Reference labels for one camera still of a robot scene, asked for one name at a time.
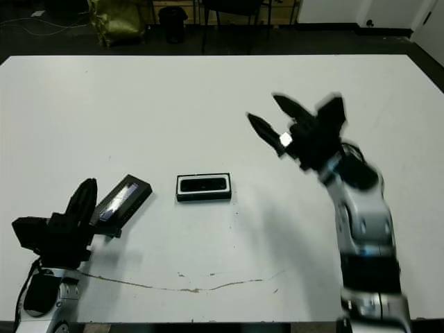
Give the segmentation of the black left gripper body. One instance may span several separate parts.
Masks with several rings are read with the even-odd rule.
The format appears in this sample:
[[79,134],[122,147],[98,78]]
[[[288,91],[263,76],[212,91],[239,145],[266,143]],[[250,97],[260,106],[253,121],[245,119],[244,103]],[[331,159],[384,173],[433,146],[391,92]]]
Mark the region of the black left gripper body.
[[96,216],[81,221],[73,214],[54,212],[39,236],[36,253],[43,266],[77,269],[82,262],[89,261],[88,247],[96,235],[119,238],[121,222],[102,221]]

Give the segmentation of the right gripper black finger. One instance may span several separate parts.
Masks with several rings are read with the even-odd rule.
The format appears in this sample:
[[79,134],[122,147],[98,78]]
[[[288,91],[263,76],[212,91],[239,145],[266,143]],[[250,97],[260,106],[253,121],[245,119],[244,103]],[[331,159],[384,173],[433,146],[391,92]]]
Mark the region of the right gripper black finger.
[[247,117],[257,135],[274,149],[278,157],[282,157],[285,154],[285,147],[280,141],[280,135],[261,117],[249,112]]
[[297,124],[313,124],[315,117],[301,104],[285,94],[273,93],[275,102],[280,109]]

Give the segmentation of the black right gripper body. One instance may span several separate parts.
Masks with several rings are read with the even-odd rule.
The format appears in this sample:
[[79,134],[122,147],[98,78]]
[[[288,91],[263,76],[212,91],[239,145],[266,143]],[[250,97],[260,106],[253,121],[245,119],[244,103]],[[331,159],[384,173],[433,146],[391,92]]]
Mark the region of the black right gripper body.
[[284,152],[299,162],[303,171],[320,171],[339,153],[343,118],[312,117],[312,120],[297,121],[288,133],[280,135]]

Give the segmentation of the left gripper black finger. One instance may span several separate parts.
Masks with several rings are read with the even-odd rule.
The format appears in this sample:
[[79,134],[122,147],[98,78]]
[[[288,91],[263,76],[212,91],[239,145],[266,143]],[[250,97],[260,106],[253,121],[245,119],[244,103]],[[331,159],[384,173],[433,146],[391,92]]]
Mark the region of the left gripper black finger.
[[82,224],[88,225],[96,208],[98,187],[95,178],[86,179],[84,185]]
[[65,214],[76,219],[90,219],[92,215],[92,179],[84,180],[71,196]]

